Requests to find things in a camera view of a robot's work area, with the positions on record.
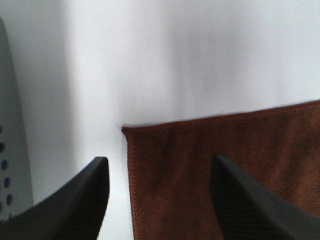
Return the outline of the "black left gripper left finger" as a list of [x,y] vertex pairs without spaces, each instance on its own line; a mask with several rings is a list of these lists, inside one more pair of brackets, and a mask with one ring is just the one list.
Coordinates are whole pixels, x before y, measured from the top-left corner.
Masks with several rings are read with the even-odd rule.
[[109,200],[109,162],[96,157],[43,201],[0,224],[2,240],[96,240]]

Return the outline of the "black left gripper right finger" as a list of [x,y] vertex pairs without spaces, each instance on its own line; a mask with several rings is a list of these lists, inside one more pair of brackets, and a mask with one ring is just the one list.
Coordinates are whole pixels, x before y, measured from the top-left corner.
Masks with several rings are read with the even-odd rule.
[[320,219],[260,184],[231,159],[215,155],[210,197],[224,240],[318,240]]

